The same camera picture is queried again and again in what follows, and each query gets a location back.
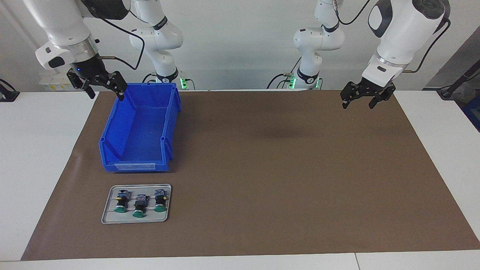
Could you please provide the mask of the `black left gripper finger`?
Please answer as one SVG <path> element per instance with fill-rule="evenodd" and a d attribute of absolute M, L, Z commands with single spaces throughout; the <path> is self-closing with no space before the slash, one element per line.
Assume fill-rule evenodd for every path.
<path fill-rule="evenodd" d="M 372 100 L 369 102 L 369 108 L 373 109 L 381 101 L 388 101 L 395 90 L 396 87 L 385 87 L 382 91 L 375 92 Z"/>
<path fill-rule="evenodd" d="M 365 93 L 366 86 L 364 84 L 355 84 L 353 82 L 348 82 L 343 88 L 343 90 L 341 90 L 340 92 L 343 109 L 346 109 L 349 106 L 350 102 L 364 97 Z"/>

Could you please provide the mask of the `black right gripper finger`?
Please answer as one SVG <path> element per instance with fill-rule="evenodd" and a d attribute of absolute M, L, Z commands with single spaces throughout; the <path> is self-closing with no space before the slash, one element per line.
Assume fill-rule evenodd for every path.
<path fill-rule="evenodd" d="M 90 86 L 89 79 L 85 79 L 83 81 L 81 77 L 79 77 L 73 70 L 67 71 L 67 78 L 70 80 L 70 83 L 74 89 L 85 92 L 90 99 L 94 99 L 96 97 L 94 90 Z"/>
<path fill-rule="evenodd" d="M 95 85 L 113 91 L 119 101 L 123 101 L 125 99 L 125 91 L 128 87 L 128 84 L 125 82 L 122 74 L 118 71 L 103 72 L 99 75 L 96 75 Z"/>

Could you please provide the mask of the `green push button switch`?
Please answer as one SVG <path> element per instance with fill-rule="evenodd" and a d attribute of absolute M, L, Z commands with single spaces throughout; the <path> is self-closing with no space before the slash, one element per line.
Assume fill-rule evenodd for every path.
<path fill-rule="evenodd" d="M 134 211 L 132 214 L 133 217 L 135 218 L 145 217 L 145 211 L 148 205 L 149 205 L 149 197 L 146 194 L 137 195 L 134 202 Z"/>
<path fill-rule="evenodd" d="M 122 189 L 118 192 L 116 196 L 116 206 L 114 212 L 116 213 L 125 213 L 127 212 L 127 204 L 130 200 L 131 192 L 127 189 Z"/>
<path fill-rule="evenodd" d="M 154 191 L 154 198 L 155 198 L 155 207 L 154 211 L 161 213 L 167 210 L 167 200 L 168 197 L 166 195 L 166 191 L 164 189 L 157 189 Z"/>

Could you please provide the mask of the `white box yellow labels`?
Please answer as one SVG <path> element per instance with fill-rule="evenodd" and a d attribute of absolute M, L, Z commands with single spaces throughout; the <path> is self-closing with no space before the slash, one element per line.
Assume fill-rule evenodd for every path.
<path fill-rule="evenodd" d="M 78 92 L 79 89 L 75 89 L 67 75 L 56 74 L 51 75 L 49 73 L 41 73 L 39 84 L 44 91 L 55 92 Z"/>

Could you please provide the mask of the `blue plastic storage bin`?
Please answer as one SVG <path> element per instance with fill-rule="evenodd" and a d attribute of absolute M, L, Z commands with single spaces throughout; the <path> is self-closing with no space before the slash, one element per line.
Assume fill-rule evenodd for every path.
<path fill-rule="evenodd" d="M 175 83 L 130 83 L 112 106 L 99 140 L 103 168 L 112 173 L 169 171 L 181 99 Z"/>

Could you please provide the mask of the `black stand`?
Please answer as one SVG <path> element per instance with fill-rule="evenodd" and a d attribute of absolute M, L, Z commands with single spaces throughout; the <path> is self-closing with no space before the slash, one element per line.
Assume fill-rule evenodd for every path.
<path fill-rule="evenodd" d="M 478 59 L 461 77 L 459 77 L 453 84 L 437 89 L 437 94 L 443 99 L 448 100 L 453 93 L 463 83 L 470 81 L 476 76 L 480 75 L 480 59 Z"/>

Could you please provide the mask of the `blue crate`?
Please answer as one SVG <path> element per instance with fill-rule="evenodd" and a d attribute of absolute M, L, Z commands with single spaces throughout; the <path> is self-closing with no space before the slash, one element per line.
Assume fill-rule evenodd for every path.
<path fill-rule="evenodd" d="M 480 94 L 463 106 L 461 110 L 480 133 Z"/>

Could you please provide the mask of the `brown table mat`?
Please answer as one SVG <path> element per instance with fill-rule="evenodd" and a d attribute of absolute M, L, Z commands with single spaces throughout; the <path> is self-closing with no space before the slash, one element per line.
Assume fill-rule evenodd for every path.
<path fill-rule="evenodd" d="M 22 260 L 480 249 L 396 93 L 182 92 L 169 171 L 110 173 L 103 92 Z M 103 224 L 112 186 L 172 186 L 165 222 Z"/>

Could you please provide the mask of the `grey metal tray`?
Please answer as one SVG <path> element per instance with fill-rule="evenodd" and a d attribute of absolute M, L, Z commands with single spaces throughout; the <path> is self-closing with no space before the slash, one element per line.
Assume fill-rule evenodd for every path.
<path fill-rule="evenodd" d="M 122 189 L 127 189 L 131 192 L 130 200 L 127 203 L 127 212 L 116 213 L 114 208 L 116 206 L 116 196 Z M 168 197 L 166 203 L 165 212 L 155 212 L 155 197 L 154 192 L 157 189 L 164 189 Z M 170 206 L 170 195 L 172 186 L 167 183 L 163 184 L 144 184 L 144 185 L 127 185 L 127 186 L 112 186 L 109 190 L 101 222 L 103 224 L 134 224 L 134 223 L 152 223 L 152 222 L 165 222 L 168 218 L 168 211 Z M 145 211 L 145 217 L 135 218 L 133 217 L 134 202 L 139 194 L 146 194 L 148 196 L 148 207 Z"/>

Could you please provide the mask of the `black clamp mount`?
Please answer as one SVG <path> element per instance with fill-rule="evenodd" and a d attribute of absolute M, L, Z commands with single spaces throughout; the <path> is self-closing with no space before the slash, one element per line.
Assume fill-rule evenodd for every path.
<path fill-rule="evenodd" d="M 0 102 L 14 102 L 19 94 L 10 83 L 0 78 Z"/>

